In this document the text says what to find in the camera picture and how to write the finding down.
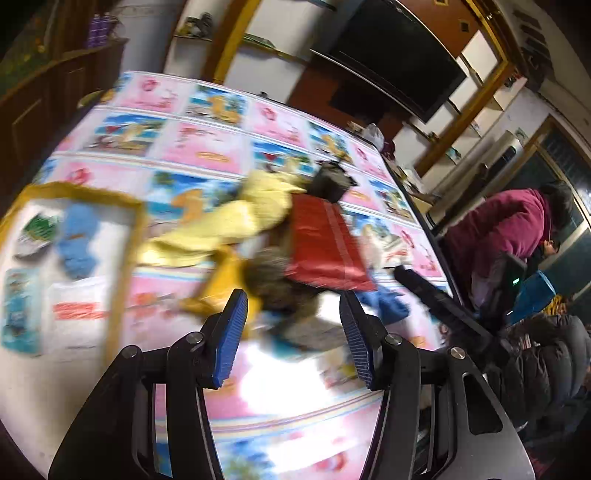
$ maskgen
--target red bag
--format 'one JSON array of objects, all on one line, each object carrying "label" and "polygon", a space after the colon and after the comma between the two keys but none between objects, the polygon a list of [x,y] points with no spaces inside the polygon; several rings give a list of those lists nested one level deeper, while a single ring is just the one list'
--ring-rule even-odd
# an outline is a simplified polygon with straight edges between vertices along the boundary
[{"label": "red bag", "polygon": [[332,290],[376,290],[339,206],[302,193],[292,195],[292,201],[286,276]]}]

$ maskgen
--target red fabric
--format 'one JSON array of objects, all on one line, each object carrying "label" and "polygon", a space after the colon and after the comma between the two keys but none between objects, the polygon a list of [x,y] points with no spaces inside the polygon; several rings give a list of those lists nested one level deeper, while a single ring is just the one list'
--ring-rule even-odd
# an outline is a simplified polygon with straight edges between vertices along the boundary
[{"label": "red fabric", "polygon": [[292,199],[287,277],[332,290],[375,290],[339,206],[305,194]]},{"label": "red fabric", "polygon": [[550,239],[550,206],[533,189],[493,195],[446,233],[456,270],[467,286],[472,272],[486,278],[500,252],[526,260],[542,240]]}]

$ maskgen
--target maroon jacket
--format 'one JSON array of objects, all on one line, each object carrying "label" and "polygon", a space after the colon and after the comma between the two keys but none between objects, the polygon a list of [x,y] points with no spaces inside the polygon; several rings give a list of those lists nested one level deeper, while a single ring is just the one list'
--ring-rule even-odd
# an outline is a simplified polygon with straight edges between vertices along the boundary
[{"label": "maroon jacket", "polygon": [[499,252],[526,260],[542,240],[550,239],[550,205],[533,189],[497,193],[457,225],[450,227],[445,243],[466,287],[472,272],[487,277]]}]

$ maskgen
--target yellow cloth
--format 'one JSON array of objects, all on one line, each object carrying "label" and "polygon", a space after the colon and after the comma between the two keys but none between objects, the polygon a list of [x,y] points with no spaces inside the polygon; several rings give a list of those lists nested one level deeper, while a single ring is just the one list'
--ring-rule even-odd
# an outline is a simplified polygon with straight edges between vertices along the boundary
[{"label": "yellow cloth", "polygon": [[242,185],[240,199],[251,202],[259,228],[269,230],[278,225],[291,209],[291,194],[303,193],[296,186],[298,177],[290,173],[253,170]]},{"label": "yellow cloth", "polygon": [[244,260],[230,247],[221,247],[216,253],[217,266],[205,287],[187,299],[180,301],[180,307],[188,312],[209,317],[223,311],[235,288],[241,288],[248,296],[248,315],[243,337],[247,338],[252,330],[252,322],[261,311],[261,299],[251,294],[246,288],[242,269]]},{"label": "yellow cloth", "polygon": [[281,223],[291,209],[291,194],[304,192],[296,175],[253,170],[239,200],[205,213],[199,220],[144,242],[138,263],[189,267],[222,245],[234,244]]},{"label": "yellow cloth", "polygon": [[144,242],[138,251],[138,263],[189,267],[221,245],[237,243],[258,232],[252,205],[235,200],[205,213],[199,220]]}]

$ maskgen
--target printed bedsheet pattern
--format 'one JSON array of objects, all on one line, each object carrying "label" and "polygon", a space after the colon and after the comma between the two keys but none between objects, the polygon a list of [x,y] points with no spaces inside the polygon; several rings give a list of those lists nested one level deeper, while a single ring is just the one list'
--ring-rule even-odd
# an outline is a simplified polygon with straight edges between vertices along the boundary
[{"label": "printed bedsheet pattern", "polygon": [[[373,147],[305,113],[198,80],[126,72],[35,181],[69,181],[143,199],[150,215],[146,235],[152,237],[232,198],[253,168],[311,177],[333,158],[343,159],[358,184],[341,204],[366,263],[411,310],[388,329],[422,348],[438,348],[446,332],[384,270],[411,265],[449,292],[412,210]],[[212,267],[138,267],[121,346],[162,348],[198,329],[176,304],[207,280]],[[262,323],[274,321],[261,315]],[[170,475],[164,391],[157,392],[157,440],[161,472]],[[256,341],[240,344],[231,377],[206,393],[228,479],[359,478],[380,399],[355,378],[346,348],[304,355]]]}]

